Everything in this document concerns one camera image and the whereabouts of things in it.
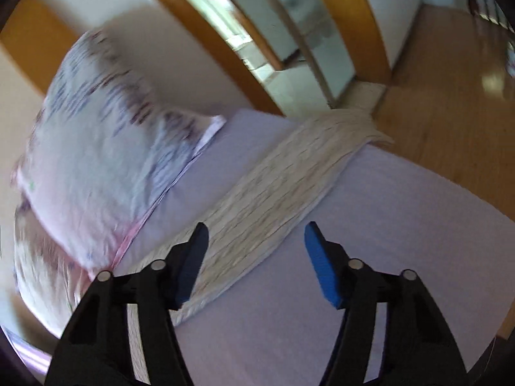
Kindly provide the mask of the cream cable-knit sweater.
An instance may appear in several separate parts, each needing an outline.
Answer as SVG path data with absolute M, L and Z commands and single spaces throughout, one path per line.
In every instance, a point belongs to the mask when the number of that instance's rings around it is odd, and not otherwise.
M 208 252 L 191 299 L 172 318 L 184 322 L 266 260 L 359 149 L 386 140 L 359 109 L 302 122 L 241 110 L 166 192 L 116 271 L 141 270 L 205 223 Z

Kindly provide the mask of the glass sliding door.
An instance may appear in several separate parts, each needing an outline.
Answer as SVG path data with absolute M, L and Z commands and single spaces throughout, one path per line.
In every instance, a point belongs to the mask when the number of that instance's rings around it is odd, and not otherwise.
M 321 0 L 187 0 L 281 111 L 336 108 L 355 69 Z

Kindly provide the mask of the pink tree-print pillow left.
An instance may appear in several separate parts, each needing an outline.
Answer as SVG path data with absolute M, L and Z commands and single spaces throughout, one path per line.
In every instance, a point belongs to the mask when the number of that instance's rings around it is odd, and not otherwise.
M 14 268 L 25 306 L 52 335 L 61 337 L 91 281 L 47 234 L 26 199 L 15 212 Z

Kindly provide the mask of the lavender bed sheet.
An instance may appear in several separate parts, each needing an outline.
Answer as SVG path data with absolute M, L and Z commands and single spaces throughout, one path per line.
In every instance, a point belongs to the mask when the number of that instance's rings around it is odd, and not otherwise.
M 13 172 L 17 281 L 49 385 L 465 385 L 514 298 L 514 224 L 376 147 L 295 123 L 40 113 Z

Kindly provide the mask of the pink floral pillow right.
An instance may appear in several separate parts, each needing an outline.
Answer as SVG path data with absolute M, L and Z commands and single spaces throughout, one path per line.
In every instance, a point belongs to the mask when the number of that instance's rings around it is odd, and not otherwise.
M 162 104 L 101 30 L 66 53 L 15 182 L 90 274 L 115 268 L 167 191 L 225 125 Z

